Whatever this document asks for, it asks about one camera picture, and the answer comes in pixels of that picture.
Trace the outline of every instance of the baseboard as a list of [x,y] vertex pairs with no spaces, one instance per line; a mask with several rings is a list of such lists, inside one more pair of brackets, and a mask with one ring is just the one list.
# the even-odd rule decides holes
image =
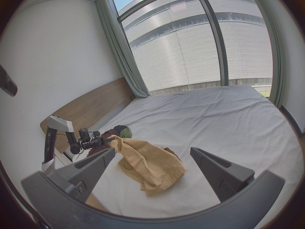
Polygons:
[[292,124],[293,128],[295,129],[297,135],[299,136],[299,138],[301,138],[302,136],[305,135],[305,133],[302,133],[301,129],[299,128],[298,124],[296,123],[295,119],[292,117],[292,115],[288,112],[287,109],[285,109],[285,107],[282,105],[280,110],[282,110],[282,112],[284,113],[284,115],[288,118],[288,120],[290,121],[290,123]]

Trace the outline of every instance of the bed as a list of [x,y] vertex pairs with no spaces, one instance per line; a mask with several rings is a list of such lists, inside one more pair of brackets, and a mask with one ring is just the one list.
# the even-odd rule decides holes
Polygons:
[[[190,156],[190,147],[230,160],[255,171],[270,170],[285,185],[264,219],[276,216],[292,196],[304,171],[302,151],[285,117],[249,85],[225,86],[134,99],[100,129],[127,125],[132,137],[169,147],[187,168],[172,187],[154,195],[125,175],[117,153],[93,190],[115,214],[141,218],[185,215],[219,204],[219,200]],[[88,151],[73,161],[85,158]]]

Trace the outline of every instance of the tan garment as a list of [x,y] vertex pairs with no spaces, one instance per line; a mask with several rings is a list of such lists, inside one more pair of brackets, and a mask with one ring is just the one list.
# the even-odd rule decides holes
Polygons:
[[109,142],[124,158],[119,162],[123,172],[142,183],[146,194],[161,192],[177,182],[186,171],[180,159],[169,148],[161,148],[149,142],[120,138]]

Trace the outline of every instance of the grass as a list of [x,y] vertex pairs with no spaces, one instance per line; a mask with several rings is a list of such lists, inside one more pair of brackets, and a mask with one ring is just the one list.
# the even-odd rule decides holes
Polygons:
[[270,96],[270,91],[263,91],[263,92],[259,92],[261,95],[263,95],[264,97],[269,97]]

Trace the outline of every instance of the wooden bed frame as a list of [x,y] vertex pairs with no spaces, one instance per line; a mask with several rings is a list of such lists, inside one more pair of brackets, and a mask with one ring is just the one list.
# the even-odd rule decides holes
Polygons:
[[[80,128],[91,127],[127,99],[132,101],[134,97],[128,83],[122,77],[74,99],[50,115],[72,121],[74,135],[77,139]],[[48,128],[47,118],[40,123],[45,134]],[[68,147],[67,137],[57,135],[55,148],[62,154]]]

